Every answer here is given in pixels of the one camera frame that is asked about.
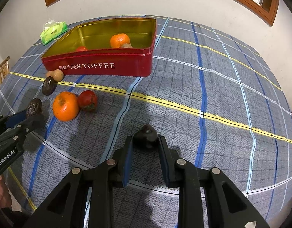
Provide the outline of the person left hand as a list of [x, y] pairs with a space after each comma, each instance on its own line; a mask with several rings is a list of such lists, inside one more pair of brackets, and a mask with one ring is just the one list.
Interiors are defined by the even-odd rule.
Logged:
[[11, 208], [12, 199], [9, 194], [9, 189], [4, 182], [3, 175], [0, 176], [0, 209], [2, 208]]

